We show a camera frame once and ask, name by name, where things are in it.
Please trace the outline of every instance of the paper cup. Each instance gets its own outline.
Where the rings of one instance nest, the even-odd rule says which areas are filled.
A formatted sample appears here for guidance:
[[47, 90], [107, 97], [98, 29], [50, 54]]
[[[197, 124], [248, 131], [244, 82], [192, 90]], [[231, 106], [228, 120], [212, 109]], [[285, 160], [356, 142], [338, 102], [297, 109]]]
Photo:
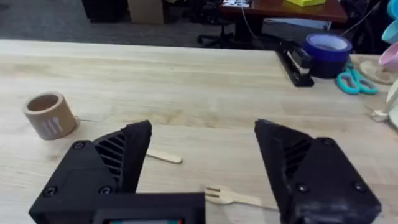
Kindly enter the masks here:
[[382, 65], [389, 71], [398, 71], [398, 43], [391, 45], [379, 59], [379, 65]]

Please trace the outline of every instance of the wooden stick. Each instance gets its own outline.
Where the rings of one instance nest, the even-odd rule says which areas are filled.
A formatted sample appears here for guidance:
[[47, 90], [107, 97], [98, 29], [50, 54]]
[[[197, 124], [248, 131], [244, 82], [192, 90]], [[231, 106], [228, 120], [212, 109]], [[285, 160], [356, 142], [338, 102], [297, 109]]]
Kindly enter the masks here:
[[166, 152], [151, 150], [151, 151], [147, 151], [147, 156], [155, 158], [155, 159], [160, 159], [165, 162], [170, 162], [173, 164], [181, 164], [182, 163], [182, 157], [171, 155]]

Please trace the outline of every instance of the teal scissors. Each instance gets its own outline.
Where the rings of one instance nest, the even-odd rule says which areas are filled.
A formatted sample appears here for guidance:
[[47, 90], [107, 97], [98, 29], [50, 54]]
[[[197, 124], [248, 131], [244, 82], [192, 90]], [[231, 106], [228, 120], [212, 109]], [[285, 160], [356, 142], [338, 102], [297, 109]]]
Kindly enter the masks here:
[[345, 70], [336, 77], [336, 84], [343, 92], [351, 95], [359, 93], [373, 95], [379, 91], [372, 81], [363, 77], [354, 68], [351, 60], [346, 64]]

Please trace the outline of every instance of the desk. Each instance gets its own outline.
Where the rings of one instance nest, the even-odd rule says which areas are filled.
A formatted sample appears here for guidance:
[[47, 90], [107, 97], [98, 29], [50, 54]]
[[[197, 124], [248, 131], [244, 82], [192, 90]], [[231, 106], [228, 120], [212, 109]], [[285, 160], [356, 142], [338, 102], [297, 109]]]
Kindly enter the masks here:
[[[237, 40], [251, 40], [251, 34], [242, 17], [240, 7], [221, 6], [221, 12], [235, 18], [235, 35]], [[317, 6], [300, 7], [286, 0], [253, 0], [252, 4], [244, 8], [246, 19], [256, 35], [261, 34], [265, 17], [286, 17], [297, 19], [317, 19], [330, 22], [345, 22], [347, 15], [338, 0], [326, 0]]]
[[[184, 163], [146, 158], [138, 192], [221, 184], [275, 203], [253, 131], [258, 118], [334, 138], [383, 204], [376, 223], [397, 223], [398, 135], [366, 116], [387, 89], [350, 96], [330, 80], [315, 82], [293, 87], [275, 52], [0, 40], [2, 223], [33, 223], [27, 211], [73, 141], [143, 119], [154, 125], [149, 150]], [[43, 91], [63, 93], [81, 119], [71, 135], [43, 141], [22, 114]], [[279, 223], [276, 212], [245, 205], [207, 203], [206, 213], [207, 224]]]

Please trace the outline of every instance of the chair wheel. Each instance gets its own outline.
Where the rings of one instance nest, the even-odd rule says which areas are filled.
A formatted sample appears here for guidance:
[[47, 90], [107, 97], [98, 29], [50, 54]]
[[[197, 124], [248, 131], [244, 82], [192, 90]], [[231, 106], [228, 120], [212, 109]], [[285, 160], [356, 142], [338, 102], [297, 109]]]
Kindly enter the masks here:
[[201, 37], [198, 37], [197, 42], [198, 42], [198, 44], [203, 44], [203, 39]]

